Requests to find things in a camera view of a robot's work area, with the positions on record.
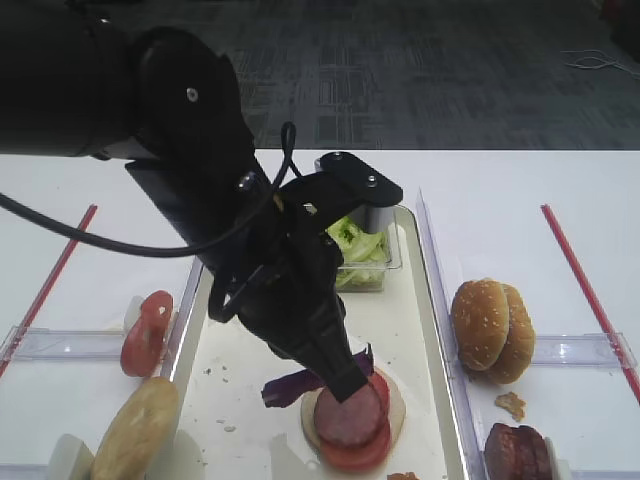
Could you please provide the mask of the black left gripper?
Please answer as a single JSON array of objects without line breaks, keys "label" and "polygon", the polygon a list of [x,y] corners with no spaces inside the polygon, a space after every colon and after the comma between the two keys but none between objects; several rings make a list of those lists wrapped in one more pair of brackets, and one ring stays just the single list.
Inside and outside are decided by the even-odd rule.
[{"label": "black left gripper", "polygon": [[322,379],[342,403],[367,384],[352,354],[336,293],[343,256],[327,227],[358,201],[328,173],[274,188],[260,172],[216,184],[217,206],[235,232],[209,255],[208,314],[238,318],[280,357]]}]

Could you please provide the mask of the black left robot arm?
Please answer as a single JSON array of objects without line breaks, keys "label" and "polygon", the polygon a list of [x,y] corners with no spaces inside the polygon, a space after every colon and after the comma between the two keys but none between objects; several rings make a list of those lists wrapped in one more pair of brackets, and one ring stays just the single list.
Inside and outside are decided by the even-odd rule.
[{"label": "black left robot arm", "polygon": [[364,386],[335,287],[342,256],[326,231],[356,198],[324,172],[265,174],[231,61],[195,35],[156,27],[131,39],[72,2],[3,2],[1,150],[122,159],[183,245],[81,242],[198,257],[214,278],[213,319],[238,318],[338,400]]}]

